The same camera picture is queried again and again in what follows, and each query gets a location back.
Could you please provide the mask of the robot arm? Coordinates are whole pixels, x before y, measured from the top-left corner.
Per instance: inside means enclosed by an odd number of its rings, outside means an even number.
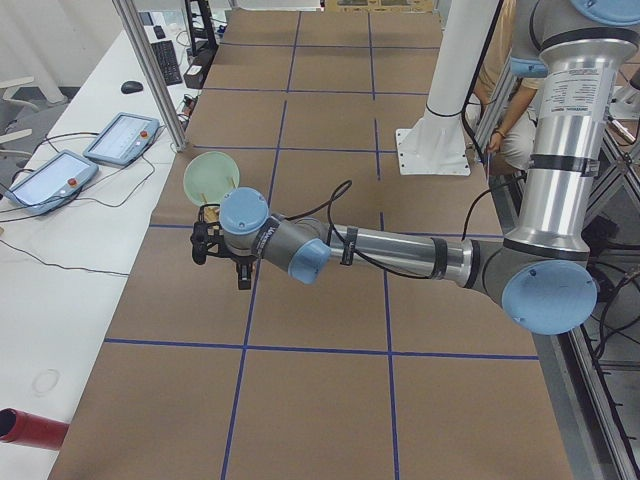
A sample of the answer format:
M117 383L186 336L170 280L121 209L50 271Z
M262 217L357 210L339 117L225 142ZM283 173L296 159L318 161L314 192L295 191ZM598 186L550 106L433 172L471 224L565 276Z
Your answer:
M596 305L581 231L615 77L638 46L635 1L519 4L512 69L543 79L542 100L519 219L501 242L414 239L285 217L272 213L258 191L240 187L223 197L208 245L236 262L242 287L261 259L305 284L330 258L343 265L359 260L483 293L533 333L567 332Z

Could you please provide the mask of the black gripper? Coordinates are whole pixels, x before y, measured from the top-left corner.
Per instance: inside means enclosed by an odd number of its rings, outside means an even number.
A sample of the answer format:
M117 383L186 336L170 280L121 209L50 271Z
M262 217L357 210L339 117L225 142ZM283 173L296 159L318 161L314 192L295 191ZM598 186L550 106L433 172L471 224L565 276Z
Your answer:
M252 288L253 262L258 260L250 247L233 244L225 239L224 245L230 258L236 261L237 286L239 290Z

